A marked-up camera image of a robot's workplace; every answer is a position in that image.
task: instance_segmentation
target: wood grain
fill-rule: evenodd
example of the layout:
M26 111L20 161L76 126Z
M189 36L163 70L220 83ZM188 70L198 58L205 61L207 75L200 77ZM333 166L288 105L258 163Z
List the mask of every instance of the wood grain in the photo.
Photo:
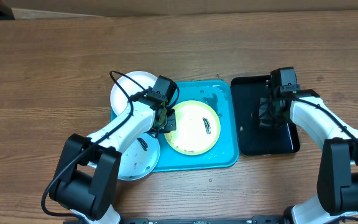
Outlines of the wood grain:
M109 121L108 71L229 83L286 66L358 129L358 11L0 21L0 223L58 223L40 197L67 137ZM321 152L299 134L295 155L120 182L114 208L153 219L281 214L316 193Z

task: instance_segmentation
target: blue tray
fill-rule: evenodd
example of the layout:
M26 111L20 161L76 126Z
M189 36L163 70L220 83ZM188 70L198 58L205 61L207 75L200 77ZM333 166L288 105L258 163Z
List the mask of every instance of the blue tray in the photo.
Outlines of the blue tray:
M187 156L172 149L165 136L160 134L158 141L161 155L153 172L195 170L232 166L239 158L236 121L230 86L221 80L177 82L180 96L177 103L197 100L208 104L215 110L221 122L221 134L214 147L208 152ZM117 116L111 110L111 120Z

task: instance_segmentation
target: white plate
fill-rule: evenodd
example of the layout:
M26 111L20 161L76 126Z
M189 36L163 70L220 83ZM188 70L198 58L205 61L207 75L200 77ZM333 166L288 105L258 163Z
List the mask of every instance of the white plate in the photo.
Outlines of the white plate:
M216 112L200 101L188 100L173 107L177 129L165 134L165 139L176 151L189 156L210 150L221 134L221 123Z
M154 83L157 81L157 77L149 72L134 71L129 72L126 75L131 77L144 88L148 88L149 86L153 87ZM128 96L131 96L138 91L142 91L142 89L138 85L136 85L134 82L130 81L126 77L119 78L117 82L118 84L120 84L120 86L122 86L125 92L128 93ZM116 115L121 114L127 107L128 99L126 98L124 93L118 88L117 85L114 85L112 87L110 93L110 104L112 110Z
M143 150L138 140L129 146L121 157L118 179L137 180L149 174L157 165L160 158L160 144L158 140L148 134L140 136L147 144L147 151Z

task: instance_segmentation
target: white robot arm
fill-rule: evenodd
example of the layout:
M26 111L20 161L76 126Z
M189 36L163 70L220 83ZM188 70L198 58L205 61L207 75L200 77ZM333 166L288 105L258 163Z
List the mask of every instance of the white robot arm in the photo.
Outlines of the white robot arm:
M323 151L317 195L286 211L291 224L322 224L358 214L358 130L330 111L313 90L300 90L292 67L271 72L271 94L260 99L260 127L293 122Z
M175 111L169 103L177 88L175 82L160 76L153 88L128 97L127 108L107 126L87 138L77 134L70 136L60 156L55 177L43 195L44 212L56 216L75 216L83 223L118 224L121 218L111 202L115 195L121 156L140 135L157 135L176 128L167 124L175 122ZM95 167L94 176L77 170L77 164ZM76 215L48 211L45 208L48 193L52 200Z
M320 107L328 110L336 119L347 127L356 138L358 138L358 130L351 128L344 121L332 113L324 104L321 98L314 96L307 96L300 98L309 101ZM316 142L321 150L326 139L342 138L349 139L350 137L345 134L334 121L328 117L320 109L314 106L307 105L299 101L292 101L290 107L290 119L295 124L299 125L302 129L310 135ZM344 212L340 215L331 216L321 206L317 195L311 197L305 203L295 205L291 210L293 224L321 224L327 223L339 216L352 216L357 215L358 212Z

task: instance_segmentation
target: black cable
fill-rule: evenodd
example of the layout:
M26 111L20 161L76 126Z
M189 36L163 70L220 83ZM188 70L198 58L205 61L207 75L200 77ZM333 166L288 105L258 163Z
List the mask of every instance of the black cable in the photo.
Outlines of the black cable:
M307 100L302 100L302 99L299 99L299 98L277 98L277 100L291 100L291 101L299 101L301 103L306 103L307 105L310 105L310 106L314 106L315 108L321 110L322 112L324 112L327 116L329 116L329 118L331 118L332 121L334 121L334 123L336 123L339 128L345 133L347 134L358 146L358 139L352 134L350 133L349 130L347 130L347 128L341 124L336 118L335 116L330 113L328 110L322 108L320 105L317 105L317 104L314 104L312 102L309 102Z
M337 217L329 222L326 222L325 224L335 224L337 222L345 222L346 220L352 220L352 221L357 221L358 222L358 218L357 217L349 217L349 216L341 216L341 217Z
M112 77L112 73L118 74L118 75L122 75L123 77L126 77L127 79L129 79L130 81L134 82L136 85L138 85L139 87L141 87L142 90L145 90L137 81L133 80L131 77L125 75L124 73L121 72L117 72L117 71L110 71L110 77Z
M267 100L267 101L261 103L259 106L263 106L263 105L266 105L266 104L268 104L268 103L270 103L270 100Z
M263 103L261 103L259 106L263 106L263 105L266 105L267 103L269 103L270 101L265 101ZM267 105L267 109L265 112L263 112L261 115L258 116L258 118L263 118L266 114L269 116L269 117L272 117L272 115L270 114L270 108L272 107L271 104Z
M276 99L277 93L278 93L279 90L280 90L280 86L276 86L276 88L273 90L274 99Z
M83 219L82 216L74 214L74 213L59 213L59 212L51 212L49 211L46 206L45 206L45 201L47 198L47 195L52 187L53 184L55 184L59 178L64 174L64 172L66 172L66 170L68 170L68 168L70 168L71 166L75 165L80 159L82 159L86 153L90 152L92 149L94 149L99 143L101 143L102 141L104 141L105 139L107 139L110 135L112 135L112 133L114 133L115 131L117 131L122 125L124 125L129 118L131 118L133 112L134 112L134 105L132 103L131 100L129 100L129 96L128 94L125 92L125 90L122 88L122 86L120 86L120 84L118 84L117 80L113 77L112 73L114 71L110 72L110 77L111 79L114 81L114 83L118 86L118 88L124 93L124 95L128 98L128 103L131 106L131 110L128 114L128 116L121 122L119 123L115 128L113 128L111 131L109 131L108 133L106 133L103 137L101 137L99 140L97 140L96 142L94 142L92 145L88 146L84 151L82 151L81 153L79 153L78 156L76 156L48 185L48 187L45 189L44 194L42 195L41 198L41 208L42 210L45 212L45 214L47 215L51 215L51 216L55 216L55 217L75 217L75 218L79 218L79 219Z
M179 86L176 83L175 83L175 85L176 85L176 88L178 90L178 95L177 95L177 98L175 99L175 101L173 101L173 103L171 103L171 105L167 106L167 110L172 109L176 105L176 103L177 103L177 101L179 99L179 94L180 94Z

